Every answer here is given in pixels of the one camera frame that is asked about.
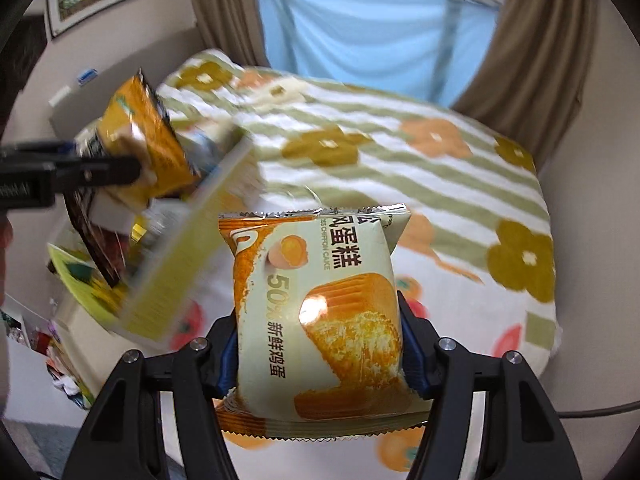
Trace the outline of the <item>yellow chip bag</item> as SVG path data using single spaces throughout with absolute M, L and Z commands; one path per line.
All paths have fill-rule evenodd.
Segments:
M 76 141 L 82 156 L 134 156 L 140 162 L 136 182 L 107 190 L 135 212 L 144 211 L 154 198 L 190 188 L 200 178 L 142 72 L 114 92 L 102 117 Z

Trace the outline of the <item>brown gold snack bag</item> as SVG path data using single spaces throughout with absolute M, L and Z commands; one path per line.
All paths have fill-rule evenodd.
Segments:
M 80 188 L 63 195 L 68 218 L 107 285 L 115 287 L 126 269 L 136 215 L 109 192 Z

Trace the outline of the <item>green cardboard box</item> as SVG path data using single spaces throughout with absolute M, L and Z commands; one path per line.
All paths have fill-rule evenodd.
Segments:
M 206 332 L 216 315 L 209 295 L 224 247 L 218 217 L 249 210 L 262 192 L 250 134 L 236 129 L 233 141 L 187 200 L 156 200 L 137 218 L 117 286 L 107 284 L 71 226 L 49 244 L 55 274 L 106 330 L 157 351 Z

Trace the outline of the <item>chiffon cake packet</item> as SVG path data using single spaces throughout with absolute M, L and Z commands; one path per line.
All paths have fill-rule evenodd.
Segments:
M 420 425 L 430 404 L 401 368 L 390 256 L 401 204 L 223 214 L 233 256 L 238 374 L 218 404 L 230 434 L 370 436 Z

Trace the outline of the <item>grey bed headboard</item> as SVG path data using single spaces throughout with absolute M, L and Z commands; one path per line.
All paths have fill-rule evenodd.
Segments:
M 200 32 L 189 28 L 158 40 L 99 72 L 92 81 L 72 90 L 53 107 L 50 126 L 60 140 L 70 140 L 89 122 L 99 118 L 113 93 L 138 70 L 158 87 L 183 62 L 205 48 Z

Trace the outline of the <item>blue item on headboard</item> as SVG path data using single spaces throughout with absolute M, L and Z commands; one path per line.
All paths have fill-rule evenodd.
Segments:
M 84 70 L 77 76 L 76 81 L 79 87 L 83 87 L 90 81 L 95 80 L 97 76 L 99 76 L 99 73 L 95 68 L 88 68 L 88 70 Z

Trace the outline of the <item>left brown curtain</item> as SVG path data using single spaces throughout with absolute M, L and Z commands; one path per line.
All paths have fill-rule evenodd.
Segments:
M 268 67 L 258 0 L 191 0 L 196 26 L 206 46 L 233 62 Z

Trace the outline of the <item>brown curtain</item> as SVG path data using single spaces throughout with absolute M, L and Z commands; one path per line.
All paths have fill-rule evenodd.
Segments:
M 191 0 L 196 26 L 206 46 L 233 62 L 268 67 L 258 0 Z
M 582 108 L 598 0 L 504 0 L 454 110 L 518 142 L 543 167 Z

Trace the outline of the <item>floral striped quilt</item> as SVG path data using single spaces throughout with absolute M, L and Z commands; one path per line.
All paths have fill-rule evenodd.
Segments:
M 390 92 L 242 67 L 217 50 L 189 58 L 158 94 L 177 127 L 231 118 L 248 132 L 273 209 L 403 203 L 411 218 L 397 247 L 459 259 L 473 281 L 486 271 L 554 304 L 532 156 L 477 122 Z

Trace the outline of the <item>light blue window sheet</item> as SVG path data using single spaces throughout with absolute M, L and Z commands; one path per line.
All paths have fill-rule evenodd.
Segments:
M 471 83 L 498 11 L 463 0 L 259 0 L 272 68 L 450 107 Z

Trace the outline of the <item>right brown curtain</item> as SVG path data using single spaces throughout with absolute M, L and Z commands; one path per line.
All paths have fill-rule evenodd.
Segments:
M 504 0 L 454 110 L 518 142 L 543 167 L 582 108 L 598 0 Z

